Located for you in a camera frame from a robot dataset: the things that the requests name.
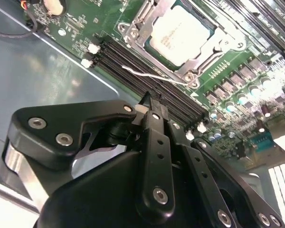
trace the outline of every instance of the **black metal arm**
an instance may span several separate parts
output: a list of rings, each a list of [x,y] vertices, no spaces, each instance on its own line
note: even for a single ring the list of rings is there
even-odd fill
[[[73,180],[74,159],[117,144],[126,151]],[[285,227],[206,142],[190,145],[155,93],[135,109],[119,100],[20,109],[2,160],[5,181],[20,178],[35,201],[37,228]]]

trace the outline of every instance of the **silver screw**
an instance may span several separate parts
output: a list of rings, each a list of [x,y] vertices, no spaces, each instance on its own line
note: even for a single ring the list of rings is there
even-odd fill
[[[153,197],[158,203],[160,203],[162,205],[164,205],[168,202],[167,193],[160,188],[155,188],[153,190]]]
[[[207,148],[207,145],[206,145],[205,143],[203,143],[203,142],[199,142],[199,145],[200,145],[202,148],[204,148],[204,149]]]
[[[281,226],[281,223],[279,222],[279,220],[277,220],[276,217],[274,217],[273,215],[270,215],[271,220],[278,226]]]
[[[229,137],[230,139],[233,139],[235,136],[236,136],[236,134],[235,134],[234,132],[229,132],[229,133],[228,133],[228,137]]]
[[[70,146],[73,143],[73,138],[69,134],[60,133],[56,136],[56,142],[62,146]]]
[[[223,210],[218,210],[218,218],[225,227],[231,227],[231,219]]]
[[[157,114],[152,114],[152,116],[155,118],[155,119],[157,119],[157,120],[159,120],[160,119],[160,117],[157,115]]]
[[[174,123],[173,126],[174,126],[177,130],[179,130],[179,129],[181,128],[177,123]]]
[[[127,106],[127,105],[125,105],[123,108],[124,108],[127,112],[131,112],[131,111],[132,111],[132,108],[129,107],[129,106]]]
[[[267,226],[267,227],[270,226],[270,222],[269,222],[268,218],[267,218],[265,215],[263,215],[262,213],[259,213],[258,218],[260,219],[260,221],[261,221],[265,226]]]
[[[47,122],[44,119],[33,117],[28,120],[28,124],[34,129],[43,129],[47,126]]]
[[[61,28],[58,30],[58,34],[64,37],[67,34],[67,32],[63,28]]]
[[[186,76],[185,76],[185,81],[186,82],[190,82],[193,80],[193,74],[191,72],[189,72]]]
[[[124,25],[119,25],[119,30],[120,30],[121,32],[124,32],[124,31],[125,31]]]

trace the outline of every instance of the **chip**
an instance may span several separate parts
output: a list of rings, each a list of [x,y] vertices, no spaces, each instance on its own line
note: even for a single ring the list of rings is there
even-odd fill
[[[256,74],[253,73],[247,66],[244,66],[242,69],[239,70],[242,76],[248,79],[254,79],[256,78]]]
[[[200,54],[210,31],[183,7],[175,6],[156,20],[151,36],[150,45],[180,67]]]
[[[243,86],[246,84],[245,80],[243,80],[238,74],[235,73],[230,77],[230,80],[238,86]]]
[[[266,71],[266,66],[258,59],[254,58],[249,62],[249,65],[257,71]]]

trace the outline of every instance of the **cable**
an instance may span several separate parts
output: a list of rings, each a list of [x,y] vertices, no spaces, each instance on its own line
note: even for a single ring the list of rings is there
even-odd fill
[[[25,5],[26,7],[26,3],[23,3],[24,1],[21,1],[21,6],[22,5]],[[7,34],[7,33],[3,33],[3,32],[0,32],[0,37],[5,37],[5,38],[26,38],[26,37],[29,37],[31,36],[34,32],[37,31],[38,29],[38,23],[37,23],[37,20],[35,19],[33,13],[31,13],[30,11],[28,11],[27,9],[25,9],[25,12],[26,14],[29,16],[29,18],[33,21],[33,29],[27,33],[24,33],[24,34]]]
[[[178,82],[178,81],[175,81],[173,79],[169,79],[169,78],[165,78],[165,77],[161,77],[161,76],[157,76],[157,75],[152,75],[152,74],[148,74],[148,73],[139,73],[133,69],[131,69],[130,67],[128,66],[125,66],[125,65],[122,65],[122,68],[131,72],[132,74],[134,75],[137,75],[137,76],[144,76],[144,77],[153,77],[153,78],[157,78],[157,79],[160,79],[160,80],[163,80],[163,81],[167,81],[167,82],[172,82],[172,83],[176,83],[176,84],[179,84],[179,85],[183,85],[183,86],[187,86],[188,83],[183,83],[183,82]]]
[[[28,10],[28,7],[27,7],[27,1],[21,1],[21,7],[24,9],[24,10]]]

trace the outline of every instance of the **electrolytic capacitor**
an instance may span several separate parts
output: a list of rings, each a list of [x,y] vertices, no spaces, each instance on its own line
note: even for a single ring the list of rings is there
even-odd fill
[[[218,139],[222,136],[222,131],[220,129],[215,129],[213,131],[213,133],[214,133],[214,138],[216,138],[216,139]]]
[[[209,112],[209,116],[212,118],[212,119],[217,119],[218,117],[218,112],[216,109],[211,109],[210,112]]]
[[[208,140],[209,140],[210,142],[213,142],[213,141],[215,140],[215,137],[214,137],[214,134],[213,134],[213,133],[209,133],[209,134],[208,134]]]
[[[266,104],[263,104],[261,106],[261,110],[262,110],[262,113],[265,117],[270,117],[271,113],[270,113],[269,108]]]
[[[263,133],[265,131],[265,125],[261,119],[256,120],[256,128],[260,133]]]

